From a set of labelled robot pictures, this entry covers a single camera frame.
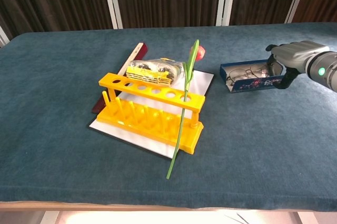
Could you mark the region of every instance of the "red book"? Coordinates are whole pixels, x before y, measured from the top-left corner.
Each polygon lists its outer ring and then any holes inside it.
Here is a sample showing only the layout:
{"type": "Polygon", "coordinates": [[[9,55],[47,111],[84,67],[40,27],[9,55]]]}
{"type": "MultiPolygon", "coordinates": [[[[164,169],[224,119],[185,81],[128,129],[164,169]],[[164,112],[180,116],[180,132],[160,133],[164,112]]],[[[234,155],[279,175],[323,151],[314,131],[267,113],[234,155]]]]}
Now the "red book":
{"type": "MultiPolygon", "coordinates": [[[[143,59],[146,52],[147,52],[147,46],[145,43],[137,44],[137,46],[133,49],[133,51],[131,52],[131,54],[129,55],[129,57],[127,58],[127,60],[125,61],[125,63],[123,64],[123,66],[121,67],[121,69],[118,71],[117,74],[125,75],[128,64],[132,60],[143,59]]],[[[119,94],[120,94],[120,91],[116,90],[116,96],[119,94]]],[[[104,107],[105,107],[105,102],[104,102],[103,96],[101,95],[100,99],[96,102],[95,106],[91,109],[91,112],[93,112],[94,114],[98,114],[99,112],[103,110],[104,107]]]]}

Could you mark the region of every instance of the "green flower stem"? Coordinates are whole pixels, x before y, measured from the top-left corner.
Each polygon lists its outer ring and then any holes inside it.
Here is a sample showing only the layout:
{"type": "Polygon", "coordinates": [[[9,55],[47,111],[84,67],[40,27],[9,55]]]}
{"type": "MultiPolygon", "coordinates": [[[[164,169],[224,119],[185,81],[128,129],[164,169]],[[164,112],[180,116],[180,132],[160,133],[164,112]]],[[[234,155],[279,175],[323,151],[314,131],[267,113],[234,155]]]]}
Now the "green flower stem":
{"type": "MultiPolygon", "coordinates": [[[[184,101],[187,100],[187,93],[188,93],[188,91],[185,90],[184,101]]],[[[180,126],[179,126],[177,144],[175,145],[173,158],[171,160],[171,164],[170,164],[169,170],[167,172],[166,179],[170,179],[170,175],[171,175],[171,172],[172,172],[172,169],[173,169],[175,157],[177,156],[177,153],[178,153],[178,150],[179,150],[180,138],[181,138],[181,134],[183,132],[184,117],[185,117],[185,108],[183,108],[182,111],[181,111],[181,118],[180,118],[180,126]]]]}

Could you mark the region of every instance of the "floor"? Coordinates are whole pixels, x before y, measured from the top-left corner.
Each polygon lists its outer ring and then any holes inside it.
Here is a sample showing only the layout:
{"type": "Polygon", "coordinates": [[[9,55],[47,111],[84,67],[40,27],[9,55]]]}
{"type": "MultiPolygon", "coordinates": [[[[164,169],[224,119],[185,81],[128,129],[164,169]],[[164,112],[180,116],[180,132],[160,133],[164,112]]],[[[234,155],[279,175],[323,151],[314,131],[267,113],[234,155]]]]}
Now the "floor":
{"type": "Polygon", "coordinates": [[[336,224],[337,212],[214,211],[27,211],[0,212],[0,224],[111,223],[336,224]]]}

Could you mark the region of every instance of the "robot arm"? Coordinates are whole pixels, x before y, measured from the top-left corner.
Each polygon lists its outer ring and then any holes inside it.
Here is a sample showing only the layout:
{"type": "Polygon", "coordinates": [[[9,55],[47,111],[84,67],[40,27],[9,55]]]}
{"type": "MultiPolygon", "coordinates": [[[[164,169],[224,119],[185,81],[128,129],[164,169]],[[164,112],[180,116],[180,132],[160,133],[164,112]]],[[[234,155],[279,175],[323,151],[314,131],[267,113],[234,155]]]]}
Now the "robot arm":
{"type": "Polygon", "coordinates": [[[274,86],[286,89],[301,73],[306,73],[313,81],[337,91],[337,53],[329,47],[311,41],[294,42],[280,46],[269,45],[266,51],[271,52],[267,65],[273,75],[272,66],[278,61],[286,68],[286,73],[274,86]]]}

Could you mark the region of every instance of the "green light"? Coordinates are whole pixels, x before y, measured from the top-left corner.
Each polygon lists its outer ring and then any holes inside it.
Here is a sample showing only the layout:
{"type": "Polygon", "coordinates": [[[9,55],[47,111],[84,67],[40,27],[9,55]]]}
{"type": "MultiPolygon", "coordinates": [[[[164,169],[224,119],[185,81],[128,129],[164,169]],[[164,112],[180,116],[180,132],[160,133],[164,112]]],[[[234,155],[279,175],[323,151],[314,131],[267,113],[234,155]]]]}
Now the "green light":
{"type": "Polygon", "coordinates": [[[324,68],[324,67],[322,67],[322,68],[320,68],[320,69],[318,70],[318,75],[323,76],[324,73],[325,73],[325,68],[324,68]]]}

